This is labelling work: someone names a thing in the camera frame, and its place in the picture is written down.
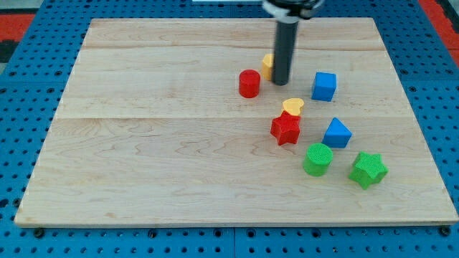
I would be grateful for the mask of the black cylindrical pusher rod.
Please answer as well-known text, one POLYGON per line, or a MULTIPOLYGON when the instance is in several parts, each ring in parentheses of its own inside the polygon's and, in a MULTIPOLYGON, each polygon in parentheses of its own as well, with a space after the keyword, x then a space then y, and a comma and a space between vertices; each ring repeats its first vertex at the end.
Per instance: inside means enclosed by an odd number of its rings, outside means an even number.
POLYGON ((272 82, 276 85, 286 85, 290 80, 290 69, 293 61, 298 21, 284 23, 278 21, 275 30, 274 59, 272 82))

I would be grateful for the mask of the black and white arm flange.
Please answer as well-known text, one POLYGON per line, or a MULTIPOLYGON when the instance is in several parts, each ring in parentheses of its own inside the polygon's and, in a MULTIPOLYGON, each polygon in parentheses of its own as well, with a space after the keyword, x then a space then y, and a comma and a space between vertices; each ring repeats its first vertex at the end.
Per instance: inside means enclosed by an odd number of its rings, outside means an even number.
POLYGON ((262 8, 278 22, 311 19, 324 4, 325 0, 262 0, 262 8))

